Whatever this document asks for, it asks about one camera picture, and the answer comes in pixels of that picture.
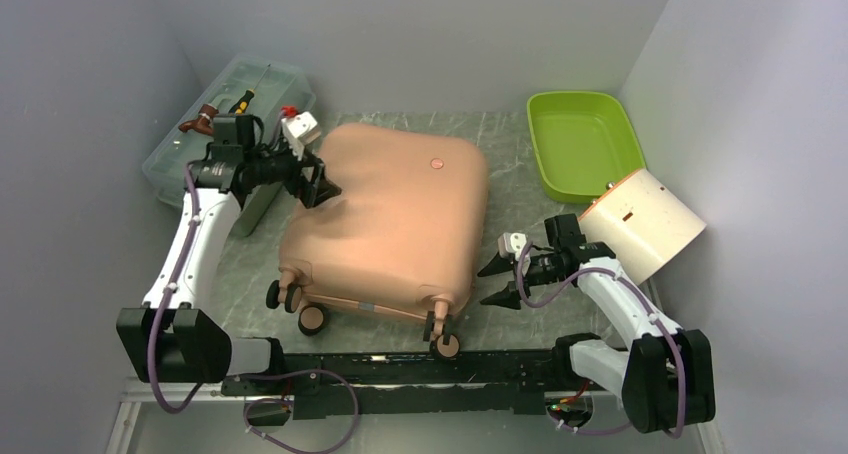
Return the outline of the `pink hard-shell suitcase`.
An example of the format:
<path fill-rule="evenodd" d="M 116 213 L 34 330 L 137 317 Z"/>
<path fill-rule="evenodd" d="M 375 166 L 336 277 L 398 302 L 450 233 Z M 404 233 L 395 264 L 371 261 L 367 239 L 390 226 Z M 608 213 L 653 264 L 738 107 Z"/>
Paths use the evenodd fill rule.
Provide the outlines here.
<path fill-rule="evenodd" d="M 482 151 L 457 137 L 348 123 L 319 155 L 340 193 L 295 206 L 267 306 L 296 314 L 307 336 L 333 308 L 416 321 L 435 356 L 455 358 L 487 209 Z"/>

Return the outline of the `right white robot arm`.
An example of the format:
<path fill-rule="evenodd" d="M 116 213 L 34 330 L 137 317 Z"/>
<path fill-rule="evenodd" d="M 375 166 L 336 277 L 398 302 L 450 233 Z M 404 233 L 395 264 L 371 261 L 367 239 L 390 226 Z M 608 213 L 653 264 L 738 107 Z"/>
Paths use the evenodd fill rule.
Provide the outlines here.
<path fill-rule="evenodd" d="M 513 279 L 483 304 L 538 309 L 552 300 L 532 300 L 531 287 L 577 288 L 600 308 L 626 347 L 615 349 L 589 333 L 559 338 L 550 365 L 557 385 L 574 389 L 588 380 L 602 387 L 616 396 L 629 426 L 640 433 L 662 431 L 678 438 L 686 426 L 712 421 L 716 403 L 707 336 L 664 314 L 606 243 L 587 239 L 576 215 L 557 215 L 544 224 L 546 246 L 520 232 L 499 237 L 497 253 L 478 274 L 509 272 Z"/>

